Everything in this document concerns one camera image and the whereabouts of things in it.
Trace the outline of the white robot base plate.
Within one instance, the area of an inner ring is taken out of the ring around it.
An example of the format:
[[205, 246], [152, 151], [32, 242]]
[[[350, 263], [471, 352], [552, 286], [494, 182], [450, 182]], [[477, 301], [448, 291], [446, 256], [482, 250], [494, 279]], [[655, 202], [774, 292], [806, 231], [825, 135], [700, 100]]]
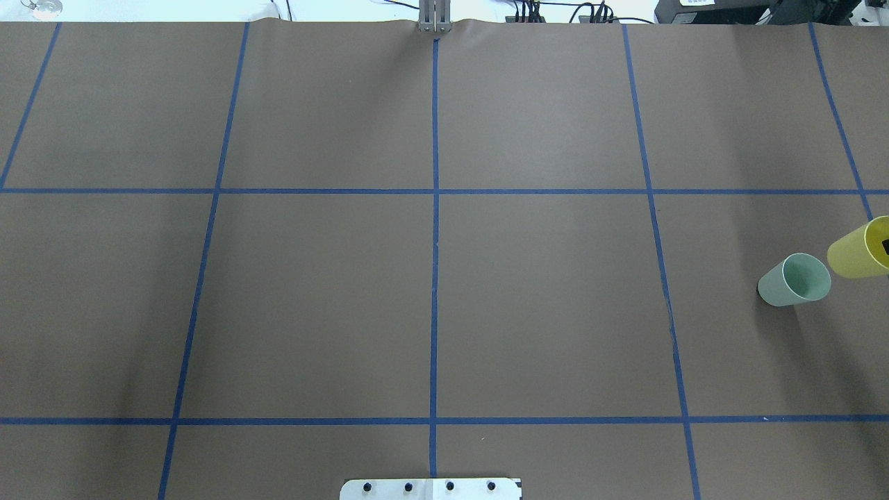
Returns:
[[517, 478], [368, 478], [349, 480], [340, 499], [523, 499]]

